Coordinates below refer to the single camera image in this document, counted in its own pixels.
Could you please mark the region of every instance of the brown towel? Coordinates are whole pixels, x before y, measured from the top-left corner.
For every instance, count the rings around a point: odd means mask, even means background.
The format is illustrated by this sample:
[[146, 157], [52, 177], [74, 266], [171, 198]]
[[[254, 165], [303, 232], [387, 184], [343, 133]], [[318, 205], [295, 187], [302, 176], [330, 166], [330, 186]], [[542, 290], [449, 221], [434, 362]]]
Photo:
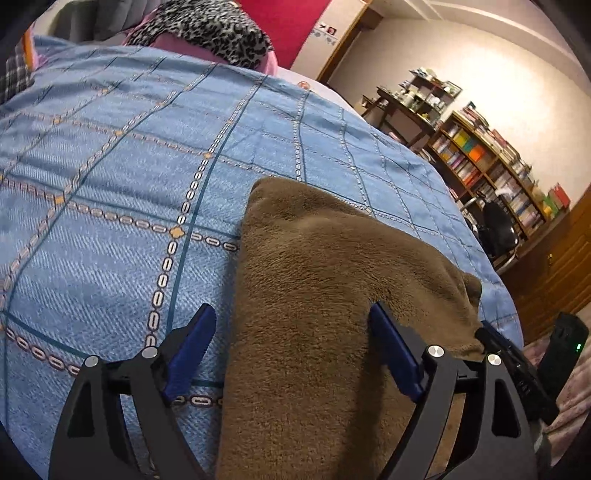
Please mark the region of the brown towel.
[[375, 479], [413, 404], [369, 348], [370, 305], [385, 300], [427, 343], [467, 358], [479, 349], [480, 291], [435, 248], [325, 192], [255, 183], [217, 479]]

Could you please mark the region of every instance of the blue bedspread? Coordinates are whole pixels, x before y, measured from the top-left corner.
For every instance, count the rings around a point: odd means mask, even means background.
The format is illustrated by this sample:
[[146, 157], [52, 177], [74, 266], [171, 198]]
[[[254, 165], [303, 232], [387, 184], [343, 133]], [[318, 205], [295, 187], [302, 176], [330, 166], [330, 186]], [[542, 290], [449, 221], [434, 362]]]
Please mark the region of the blue bedspread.
[[482, 280], [481, 319], [522, 344], [439, 175], [361, 118], [282, 80], [151, 48], [39, 48], [34, 87], [0, 111], [0, 420], [42, 476], [82, 360], [134, 356], [204, 302], [218, 328], [179, 423], [213, 472], [240, 221], [264, 176], [433, 245]]

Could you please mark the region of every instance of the pink pillow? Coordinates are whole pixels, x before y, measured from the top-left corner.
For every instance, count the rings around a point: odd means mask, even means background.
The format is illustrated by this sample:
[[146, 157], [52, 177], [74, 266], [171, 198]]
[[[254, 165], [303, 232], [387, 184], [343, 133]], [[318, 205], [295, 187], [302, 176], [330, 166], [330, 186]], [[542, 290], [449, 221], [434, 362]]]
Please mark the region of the pink pillow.
[[[197, 59], [215, 61], [217, 63], [228, 64], [226, 60], [206, 48], [199, 47], [197, 45], [191, 45], [188, 41], [178, 38], [170, 33], [163, 33], [156, 37], [154, 43], [150, 47], [160, 48], [161, 50], [173, 51], [182, 55], [190, 55]], [[271, 50], [263, 58], [261, 64], [256, 68], [258, 72], [266, 73], [267, 75], [277, 74], [277, 57], [275, 51]]]

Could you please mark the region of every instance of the office chair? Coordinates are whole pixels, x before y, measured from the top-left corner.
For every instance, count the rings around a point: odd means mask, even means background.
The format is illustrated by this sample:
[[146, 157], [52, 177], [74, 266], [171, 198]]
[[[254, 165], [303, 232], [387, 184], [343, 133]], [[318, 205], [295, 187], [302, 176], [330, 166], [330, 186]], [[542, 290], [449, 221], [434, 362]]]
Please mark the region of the office chair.
[[[495, 193], [499, 197], [503, 194], [500, 190], [497, 190]], [[519, 236], [513, 228], [511, 215], [509, 215], [509, 213], [506, 212], [496, 201], [487, 202], [485, 197], [481, 194], [477, 194], [474, 198], [470, 199], [464, 206], [462, 206], [462, 208], [460, 208], [460, 211], [466, 211], [469, 206], [476, 203], [478, 200], [484, 202], [484, 205], [482, 206], [483, 224], [474, 225], [465, 215], [464, 220], [470, 230], [474, 233], [493, 266], [496, 260], [506, 257], [500, 265], [495, 267], [495, 271], [501, 275], [507, 271], [509, 265], [511, 265], [517, 257]]]

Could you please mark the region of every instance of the wooden table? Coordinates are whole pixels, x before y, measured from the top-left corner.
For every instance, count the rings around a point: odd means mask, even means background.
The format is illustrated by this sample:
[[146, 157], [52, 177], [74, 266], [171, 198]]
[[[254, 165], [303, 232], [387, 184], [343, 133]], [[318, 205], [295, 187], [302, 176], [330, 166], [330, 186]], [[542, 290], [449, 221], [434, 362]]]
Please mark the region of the wooden table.
[[[380, 107], [380, 102], [384, 100], [386, 100], [386, 104], [383, 107]], [[382, 125], [386, 123], [388, 125], [388, 128], [392, 129], [400, 139], [404, 140], [404, 144], [408, 148], [412, 147], [416, 142], [421, 140], [423, 136], [428, 135], [430, 137], [435, 133], [436, 129], [434, 126], [432, 126], [432, 124], [430, 124], [417, 112], [413, 112], [406, 105], [403, 105], [400, 102], [400, 100], [394, 98], [389, 92], [381, 89], [380, 87], [378, 87], [378, 99], [375, 102], [371, 103], [369, 107], [367, 107], [367, 109], [365, 110], [363, 115], [361, 115], [361, 117], [366, 117], [367, 114], [370, 113], [370, 111], [376, 107], [383, 111], [382, 117], [380, 118], [378, 123], [378, 130], [380, 130], [382, 128]], [[416, 126], [418, 126], [421, 129], [421, 131], [417, 135], [415, 135], [412, 139], [408, 141], [404, 138], [403, 135], [401, 135], [392, 125], [390, 125], [386, 121], [386, 117], [388, 115], [392, 115], [396, 111], [402, 112], [406, 117], [410, 118]]]

